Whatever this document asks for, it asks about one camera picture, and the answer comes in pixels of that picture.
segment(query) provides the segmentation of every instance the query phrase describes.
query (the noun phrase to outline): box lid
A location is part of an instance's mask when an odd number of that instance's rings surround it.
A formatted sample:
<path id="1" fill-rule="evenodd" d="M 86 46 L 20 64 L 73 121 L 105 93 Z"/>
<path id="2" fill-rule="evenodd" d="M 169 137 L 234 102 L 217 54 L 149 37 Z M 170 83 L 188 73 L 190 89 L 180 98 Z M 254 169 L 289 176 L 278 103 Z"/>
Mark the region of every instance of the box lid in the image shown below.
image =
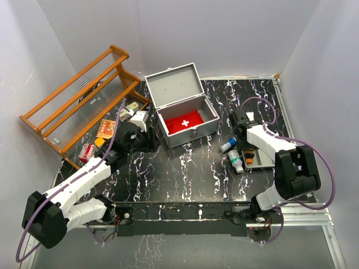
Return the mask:
<path id="1" fill-rule="evenodd" d="M 156 109 L 204 94 L 194 63 L 145 77 Z"/>

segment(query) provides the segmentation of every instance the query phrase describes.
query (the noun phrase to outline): black table surface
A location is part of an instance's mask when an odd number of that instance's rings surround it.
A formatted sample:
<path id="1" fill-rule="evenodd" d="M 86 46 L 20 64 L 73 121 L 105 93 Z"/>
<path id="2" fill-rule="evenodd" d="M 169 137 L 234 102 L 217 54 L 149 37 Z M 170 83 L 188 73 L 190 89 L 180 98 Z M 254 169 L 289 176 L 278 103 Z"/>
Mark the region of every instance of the black table surface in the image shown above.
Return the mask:
<path id="1" fill-rule="evenodd" d="M 281 136 L 288 135 L 273 81 L 202 80 L 202 85 L 220 116 L 215 133 L 169 149 L 159 129 L 157 114 L 150 104 L 146 111 L 149 112 L 148 120 L 155 127 L 161 141 L 158 151 L 154 154 L 132 154 L 126 165 L 97 184 L 82 201 L 100 193 L 115 202 L 249 201 L 252 196 L 270 187 L 273 184 L 274 169 L 250 169 L 237 174 L 228 156 L 218 149 L 233 137 L 228 115 L 252 96 L 260 96 L 273 104 L 277 111 L 277 122 L 270 129 Z M 145 82 L 141 82 L 137 90 L 150 98 Z M 129 102 L 126 99 L 122 101 L 124 104 Z M 245 105 L 245 109 L 254 112 L 255 117 L 263 121 L 273 119 L 273 112 L 263 101 L 253 100 Z M 108 113 L 107 118 L 114 119 L 114 112 Z M 93 143 L 93 138 L 93 135 L 87 134 L 79 143 Z M 77 146 L 73 156 L 77 162 L 80 149 Z M 75 168 L 63 162 L 56 184 L 60 184 L 75 171 Z"/>

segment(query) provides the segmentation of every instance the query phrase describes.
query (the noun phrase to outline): white cross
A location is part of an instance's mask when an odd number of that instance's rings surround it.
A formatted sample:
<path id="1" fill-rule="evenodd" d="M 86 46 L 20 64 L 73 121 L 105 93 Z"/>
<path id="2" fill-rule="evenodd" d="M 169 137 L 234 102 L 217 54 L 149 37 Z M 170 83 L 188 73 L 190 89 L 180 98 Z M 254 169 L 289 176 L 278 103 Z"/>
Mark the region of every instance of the white cross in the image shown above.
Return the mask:
<path id="1" fill-rule="evenodd" d="M 190 123 L 189 121 L 184 119 L 182 122 L 182 125 L 187 127 L 189 123 Z"/>

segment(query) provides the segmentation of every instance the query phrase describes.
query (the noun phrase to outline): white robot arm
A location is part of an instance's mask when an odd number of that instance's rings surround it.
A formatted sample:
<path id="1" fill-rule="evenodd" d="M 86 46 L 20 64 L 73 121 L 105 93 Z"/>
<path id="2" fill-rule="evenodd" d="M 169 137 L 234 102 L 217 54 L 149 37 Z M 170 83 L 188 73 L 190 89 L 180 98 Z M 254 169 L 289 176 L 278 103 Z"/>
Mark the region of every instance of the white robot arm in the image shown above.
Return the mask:
<path id="1" fill-rule="evenodd" d="M 238 138 L 238 151 L 255 146 L 275 163 L 274 184 L 252 198 L 249 210 L 242 212 L 243 217 L 255 219 L 275 206 L 320 188 L 314 152 L 310 147 L 275 138 L 274 133 L 250 120 L 242 109 L 231 113 L 229 119 Z"/>
<path id="2" fill-rule="evenodd" d="M 68 231 L 89 221 L 113 220 L 116 204 L 102 195 L 76 204 L 86 192 L 124 165 L 130 153 L 156 152 L 159 140 L 154 128 L 145 125 L 146 114 L 140 112 L 133 119 L 133 122 L 131 119 L 130 122 L 121 124 L 107 155 L 105 152 L 110 140 L 105 141 L 95 156 L 64 182 L 43 194 L 34 192 L 29 196 L 22 221 L 24 229 L 39 206 L 58 193 L 41 209 L 29 227 L 29 233 L 43 246 L 54 247 Z"/>

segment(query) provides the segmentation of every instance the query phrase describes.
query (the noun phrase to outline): gray metal box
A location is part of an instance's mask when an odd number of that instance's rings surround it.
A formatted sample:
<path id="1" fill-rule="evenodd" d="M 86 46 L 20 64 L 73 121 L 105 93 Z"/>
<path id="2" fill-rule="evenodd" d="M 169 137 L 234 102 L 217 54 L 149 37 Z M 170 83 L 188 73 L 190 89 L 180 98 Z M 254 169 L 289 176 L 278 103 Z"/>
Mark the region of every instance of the gray metal box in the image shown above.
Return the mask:
<path id="1" fill-rule="evenodd" d="M 209 135 L 218 129 L 219 116 L 204 93 L 194 63 L 146 76 L 158 122 L 169 148 Z M 169 134 L 165 120 L 197 109 L 203 123 Z"/>

